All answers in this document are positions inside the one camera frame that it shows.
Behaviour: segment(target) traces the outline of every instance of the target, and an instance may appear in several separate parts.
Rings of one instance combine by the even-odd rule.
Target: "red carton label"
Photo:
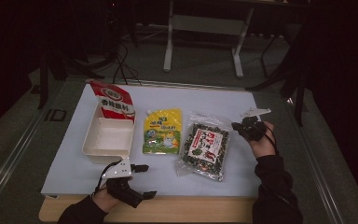
[[[89,79],[88,82],[95,95],[101,101],[101,110],[106,119],[132,119],[135,121],[130,94],[120,87],[100,80]]]

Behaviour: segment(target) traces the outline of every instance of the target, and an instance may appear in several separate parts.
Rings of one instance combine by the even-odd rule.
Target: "white tabletop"
[[[247,91],[197,90],[163,87],[119,86],[132,98],[136,112],[131,146],[131,163],[147,164],[145,173],[133,174],[132,189],[139,192],[156,190],[166,196],[248,196],[255,197],[260,184],[255,176],[255,157],[246,141],[234,133],[224,167],[224,180],[213,181],[202,175],[177,176],[177,155],[149,155],[142,152],[143,126],[147,110],[179,107],[183,126],[190,111],[224,116],[240,122],[249,108],[256,108],[255,99]],[[83,154],[83,142],[98,100],[86,85],[62,144],[51,164],[41,193],[45,195],[90,194],[94,191],[104,165],[94,164]]]

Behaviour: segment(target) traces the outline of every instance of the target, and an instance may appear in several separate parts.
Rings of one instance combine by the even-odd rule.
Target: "white stand leg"
[[[232,49],[232,59],[234,61],[235,74],[237,75],[237,78],[243,78],[240,51],[241,51],[241,48],[242,48],[243,40],[246,37],[246,32],[248,31],[249,24],[250,24],[253,12],[254,12],[254,8],[250,8],[249,12],[248,12],[248,15],[246,17],[246,21],[243,24],[243,27],[242,27],[242,30],[241,30],[241,33],[240,33],[238,45],[237,45],[236,48]]]
[[[164,72],[171,71],[171,61],[172,61],[172,17],[173,17],[173,0],[170,2],[170,17],[168,18],[168,43],[167,49],[165,50],[165,59],[164,59]]]

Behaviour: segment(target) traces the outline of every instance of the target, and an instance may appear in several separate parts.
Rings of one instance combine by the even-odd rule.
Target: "snack bag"
[[[101,110],[106,119],[132,119],[135,121],[130,94],[120,87],[95,79],[86,80],[100,99]]]
[[[156,110],[145,119],[143,153],[177,154],[182,132],[179,108]]]
[[[196,173],[222,181],[231,135],[229,119],[192,111],[176,173],[179,176]]]

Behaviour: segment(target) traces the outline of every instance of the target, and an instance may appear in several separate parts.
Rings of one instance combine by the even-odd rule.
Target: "metal stand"
[[[238,35],[239,41],[236,48],[232,49],[232,57],[235,66],[235,73],[238,78],[243,78],[240,51],[243,40],[246,37],[250,20],[252,18],[254,8],[248,11],[245,21],[222,20],[213,18],[194,17],[186,15],[173,14],[173,0],[170,2],[170,17],[168,19],[168,42],[165,51],[164,72],[171,71],[172,64],[172,32],[175,30],[186,30],[204,33],[214,33],[222,35]]]

